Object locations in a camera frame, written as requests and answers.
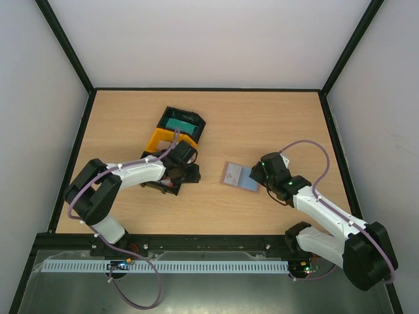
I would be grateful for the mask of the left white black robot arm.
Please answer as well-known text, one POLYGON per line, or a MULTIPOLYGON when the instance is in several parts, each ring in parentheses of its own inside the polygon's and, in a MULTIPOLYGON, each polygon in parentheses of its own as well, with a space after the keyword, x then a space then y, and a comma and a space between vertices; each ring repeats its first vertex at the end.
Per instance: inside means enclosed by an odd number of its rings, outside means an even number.
POLYGON ((148 186, 176 196, 182 184, 200 181, 197 156, 198 151, 182 140, 166 150, 123 164, 90 160, 65 191, 67 214, 115 244, 127 234, 111 214, 118 193, 132 186, 148 186))

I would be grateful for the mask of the white floral card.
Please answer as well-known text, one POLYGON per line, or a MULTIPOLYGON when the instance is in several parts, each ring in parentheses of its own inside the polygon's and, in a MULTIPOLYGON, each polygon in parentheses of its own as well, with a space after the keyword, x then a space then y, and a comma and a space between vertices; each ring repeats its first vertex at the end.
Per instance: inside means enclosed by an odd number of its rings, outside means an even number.
POLYGON ((225 176, 223 178, 223 182, 225 184, 238 186, 242 169, 243 167, 241 165, 228 163, 226 171, 225 171, 225 176))

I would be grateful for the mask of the black bin with teal cards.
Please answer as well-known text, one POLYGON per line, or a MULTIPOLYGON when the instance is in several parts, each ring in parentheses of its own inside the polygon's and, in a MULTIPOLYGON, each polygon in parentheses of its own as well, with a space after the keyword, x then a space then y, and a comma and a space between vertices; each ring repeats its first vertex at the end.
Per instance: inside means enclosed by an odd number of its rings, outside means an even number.
POLYGON ((198 143, 206 126, 205 120, 197 113, 185 111, 174 107, 166 107, 157 127, 175 131, 179 129, 182 134, 188 135, 198 143))

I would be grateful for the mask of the yellow plastic bin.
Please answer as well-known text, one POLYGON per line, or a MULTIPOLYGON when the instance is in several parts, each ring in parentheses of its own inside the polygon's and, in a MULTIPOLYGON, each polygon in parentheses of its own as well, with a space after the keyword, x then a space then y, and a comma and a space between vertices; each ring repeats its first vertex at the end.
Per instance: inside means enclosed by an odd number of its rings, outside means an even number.
MULTIPOLYGON (((174 137, 175 137, 175 133, 172 130, 167 130, 164 128, 155 128, 144 151, 158 152, 161 149, 168 148, 170 143, 173 142, 174 137)), ((194 148, 198 147, 198 144, 188 134, 180 133, 177 142, 182 141, 182 140, 186 141, 188 144, 192 145, 194 148)))

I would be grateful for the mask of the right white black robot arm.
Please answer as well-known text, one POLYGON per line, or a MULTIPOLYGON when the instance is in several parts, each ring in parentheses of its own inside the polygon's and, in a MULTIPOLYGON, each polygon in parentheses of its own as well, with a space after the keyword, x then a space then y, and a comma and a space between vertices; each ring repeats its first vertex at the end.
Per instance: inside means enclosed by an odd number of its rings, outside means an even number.
POLYGON ((285 248, 293 256, 314 253, 341 268, 358 289, 367 291, 395 278, 398 261, 386 228, 367 223, 325 198, 304 177, 293 176, 289 160, 278 152, 264 155, 251 168, 250 178, 273 193, 282 205, 308 215, 321 232, 300 222, 285 233, 285 248))

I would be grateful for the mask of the black bin with red cards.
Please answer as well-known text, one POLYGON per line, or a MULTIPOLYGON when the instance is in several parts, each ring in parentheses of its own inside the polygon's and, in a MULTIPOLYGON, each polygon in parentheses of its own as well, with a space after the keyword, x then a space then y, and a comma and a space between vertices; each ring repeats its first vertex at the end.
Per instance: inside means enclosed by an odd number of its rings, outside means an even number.
POLYGON ((181 180, 164 176, 159 181, 141 183, 140 186, 142 188, 154 188, 156 190, 159 190, 163 194, 173 194, 177 196, 181 188, 181 180))

